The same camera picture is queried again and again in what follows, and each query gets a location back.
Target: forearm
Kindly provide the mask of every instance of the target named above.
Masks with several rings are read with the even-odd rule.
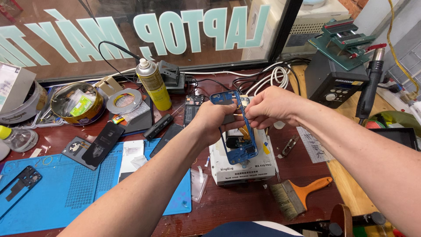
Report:
[[[409,230],[410,236],[419,233],[419,152],[315,102],[302,105],[295,119],[346,168],[393,224]]]
[[[150,236],[203,148],[197,131],[182,130],[144,166],[90,205],[61,235]]]

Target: small plastic box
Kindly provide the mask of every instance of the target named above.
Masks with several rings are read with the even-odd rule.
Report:
[[[203,182],[200,182],[200,173],[194,169],[190,169],[191,183],[192,183],[192,200],[200,203],[202,199],[203,191],[206,187],[206,182],[208,181],[208,175],[202,173]]]

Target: tape roll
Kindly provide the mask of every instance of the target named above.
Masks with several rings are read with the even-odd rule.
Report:
[[[118,101],[123,96],[131,95],[133,96],[130,100],[125,100],[123,102]],[[142,102],[142,93],[135,89],[124,89],[110,96],[107,102],[107,109],[113,114],[125,114],[130,113],[133,110],[137,109]]]

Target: double-sided tape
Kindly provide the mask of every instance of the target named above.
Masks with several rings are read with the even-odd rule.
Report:
[[[133,96],[134,97],[133,101],[131,101],[130,103],[124,106],[120,106],[120,107],[116,106],[115,103],[117,102],[117,100],[126,95]],[[141,102],[142,102],[142,94],[140,93],[140,91],[135,90],[135,89],[124,89],[109,97],[108,102],[107,102],[107,109],[113,114],[130,113],[133,110],[137,109],[140,106]]]

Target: orange brush handle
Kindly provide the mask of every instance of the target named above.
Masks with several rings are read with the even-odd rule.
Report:
[[[332,182],[332,178],[331,177],[325,177],[325,178],[320,178],[316,181],[314,181],[313,183],[305,186],[305,187],[298,187],[297,185],[293,184],[291,182],[292,187],[294,188],[295,192],[297,193],[298,197],[300,198],[301,202],[303,203],[304,207],[307,210],[307,205],[306,205],[306,197],[309,193],[316,191],[318,189],[321,189],[323,187],[326,187],[328,184],[330,184]]]

